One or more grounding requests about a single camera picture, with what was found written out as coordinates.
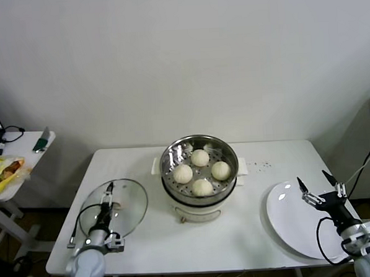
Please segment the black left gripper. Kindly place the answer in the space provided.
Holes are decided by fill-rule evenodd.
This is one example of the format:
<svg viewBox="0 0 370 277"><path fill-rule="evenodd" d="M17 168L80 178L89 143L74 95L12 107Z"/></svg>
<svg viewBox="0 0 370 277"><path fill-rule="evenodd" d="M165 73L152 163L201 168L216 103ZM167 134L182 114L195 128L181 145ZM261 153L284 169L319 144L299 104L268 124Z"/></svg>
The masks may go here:
<svg viewBox="0 0 370 277"><path fill-rule="evenodd" d="M102 230L105 232L110 231L110 221L112 219L112 200L113 195L113 182L110 182L105 192L101 197L100 201L100 213L96 219L94 229Z"/></svg>

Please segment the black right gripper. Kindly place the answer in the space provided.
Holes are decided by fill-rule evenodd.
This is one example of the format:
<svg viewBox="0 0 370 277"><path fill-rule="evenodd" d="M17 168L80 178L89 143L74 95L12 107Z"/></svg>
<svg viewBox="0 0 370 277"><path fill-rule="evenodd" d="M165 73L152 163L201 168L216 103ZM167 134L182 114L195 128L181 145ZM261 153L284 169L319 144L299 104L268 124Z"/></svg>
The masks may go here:
<svg viewBox="0 0 370 277"><path fill-rule="evenodd" d="M356 224L361 224L361 221L355 218L346 208L345 202L347 193L345 184L339 183L332 174L324 170L322 173L331 186L334 187L335 191L320 196L315 195L311 193L304 182L297 177L302 199L311 206L318 206L319 211L329 214L333 219L335 227L351 227Z"/></svg>

